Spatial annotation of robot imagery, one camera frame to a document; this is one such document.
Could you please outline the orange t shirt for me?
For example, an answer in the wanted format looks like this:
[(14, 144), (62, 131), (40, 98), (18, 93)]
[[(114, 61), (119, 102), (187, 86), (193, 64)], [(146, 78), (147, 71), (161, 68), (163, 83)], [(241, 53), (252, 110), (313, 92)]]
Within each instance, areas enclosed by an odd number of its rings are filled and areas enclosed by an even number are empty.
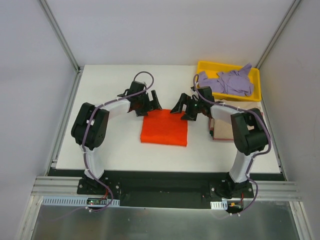
[(154, 110), (143, 117), (140, 141), (146, 144), (186, 147), (188, 121), (183, 113), (171, 113), (169, 109)]

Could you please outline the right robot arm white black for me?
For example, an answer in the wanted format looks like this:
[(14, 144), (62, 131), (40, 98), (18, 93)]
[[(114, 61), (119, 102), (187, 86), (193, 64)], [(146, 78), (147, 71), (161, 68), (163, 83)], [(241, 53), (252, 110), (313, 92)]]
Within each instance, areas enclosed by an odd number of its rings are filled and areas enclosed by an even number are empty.
[(237, 197), (250, 183), (250, 171), (255, 157), (263, 155), (266, 146), (271, 147), (270, 134), (261, 111), (258, 108), (236, 108), (215, 101), (208, 86), (192, 89), (197, 95), (182, 93), (170, 113), (180, 114), (185, 107), (182, 120), (195, 121), (198, 114), (203, 114), (211, 119), (231, 124), (237, 153), (224, 182), (215, 189), (215, 193), (226, 199)]

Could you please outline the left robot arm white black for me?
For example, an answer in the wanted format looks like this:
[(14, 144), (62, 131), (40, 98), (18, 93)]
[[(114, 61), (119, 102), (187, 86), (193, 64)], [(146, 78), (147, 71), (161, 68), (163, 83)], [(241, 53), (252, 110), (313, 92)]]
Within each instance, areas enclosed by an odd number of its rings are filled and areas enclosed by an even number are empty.
[(71, 128), (71, 136), (81, 149), (85, 165), (84, 175), (79, 181), (78, 194), (88, 191), (101, 195), (107, 191), (99, 148), (105, 140), (108, 121), (132, 111), (136, 116), (144, 117), (148, 112), (162, 109), (156, 91), (151, 91), (150, 99), (147, 90), (144, 83), (134, 80), (116, 99), (100, 105), (85, 102), (80, 107)]

